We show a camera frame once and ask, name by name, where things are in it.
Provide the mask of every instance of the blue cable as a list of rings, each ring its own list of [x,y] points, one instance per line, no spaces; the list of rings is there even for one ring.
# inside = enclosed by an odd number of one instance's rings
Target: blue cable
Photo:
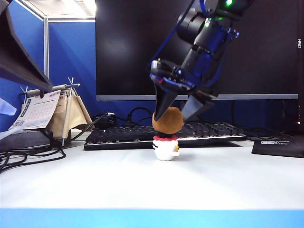
[[[155,52],[155,54],[153,55],[152,59],[150,60],[147,69],[149,69],[150,71],[150,67],[151,67],[151,63],[153,60],[155,60],[157,58],[157,56],[160,54],[160,52],[163,50],[163,48],[167,45],[167,43],[169,42],[169,40],[171,39],[171,37],[173,36],[173,34],[176,32],[176,30],[179,28],[179,26],[181,25],[181,23],[184,21],[185,17],[187,16],[189,10],[191,9],[193,3],[195,0],[191,0],[186,12],[182,15],[180,21],[177,23],[177,25],[172,29],[172,31],[170,32],[170,34],[167,36],[167,38],[163,41],[163,43],[161,44],[161,46],[158,48],[158,50]]]

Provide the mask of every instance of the brown ball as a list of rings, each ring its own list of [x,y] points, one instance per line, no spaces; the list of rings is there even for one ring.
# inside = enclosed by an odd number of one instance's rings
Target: brown ball
[[[184,117],[177,107],[169,107],[158,121],[154,120],[154,115],[155,113],[152,117],[153,128],[164,134],[175,134],[184,124]]]

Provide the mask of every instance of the green indicator light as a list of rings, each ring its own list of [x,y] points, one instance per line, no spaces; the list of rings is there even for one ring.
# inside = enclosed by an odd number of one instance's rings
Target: green indicator light
[[[226,0],[226,6],[229,7],[233,3],[233,0]]]

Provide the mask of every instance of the calendar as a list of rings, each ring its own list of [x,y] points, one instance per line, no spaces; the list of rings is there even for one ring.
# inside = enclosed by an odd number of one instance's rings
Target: calendar
[[[61,90],[30,97],[26,100],[25,106],[15,123],[9,128],[21,127],[26,129],[45,128],[52,118],[59,100]]]

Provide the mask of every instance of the blue edge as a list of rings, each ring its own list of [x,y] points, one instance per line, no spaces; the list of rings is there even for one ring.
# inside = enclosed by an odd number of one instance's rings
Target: blue edge
[[[0,219],[1,228],[304,228],[304,210],[0,209]]]

